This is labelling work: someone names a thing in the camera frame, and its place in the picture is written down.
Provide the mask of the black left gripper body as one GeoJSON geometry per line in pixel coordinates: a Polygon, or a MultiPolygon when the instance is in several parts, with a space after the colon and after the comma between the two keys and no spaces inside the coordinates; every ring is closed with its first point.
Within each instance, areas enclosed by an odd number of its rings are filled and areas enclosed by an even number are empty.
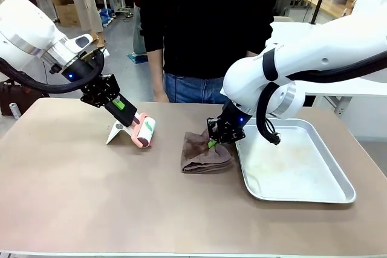
{"type": "MultiPolygon", "coordinates": [[[[77,59],[62,71],[62,75],[71,83],[84,80],[95,69],[104,67],[104,57],[87,57],[77,59]]],[[[120,88],[113,74],[99,74],[80,89],[83,93],[81,101],[94,107],[119,109],[114,103],[120,93],[120,88]]]]}

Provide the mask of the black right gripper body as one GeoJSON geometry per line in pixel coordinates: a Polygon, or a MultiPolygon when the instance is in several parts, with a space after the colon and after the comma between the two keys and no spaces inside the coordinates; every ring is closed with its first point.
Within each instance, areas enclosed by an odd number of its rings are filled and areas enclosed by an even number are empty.
{"type": "Polygon", "coordinates": [[[243,127],[252,118],[231,100],[222,107],[222,113],[216,118],[207,118],[209,138],[219,144],[234,143],[245,138],[243,127]]]}

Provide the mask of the person right hand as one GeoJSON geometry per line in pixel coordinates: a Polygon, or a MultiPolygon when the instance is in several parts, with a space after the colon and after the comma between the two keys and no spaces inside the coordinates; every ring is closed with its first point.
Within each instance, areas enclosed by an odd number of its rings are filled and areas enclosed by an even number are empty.
{"type": "Polygon", "coordinates": [[[165,93],[164,89],[153,90],[153,101],[154,102],[168,103],[169,98],[168,98],[167,94],[165,93]]]}

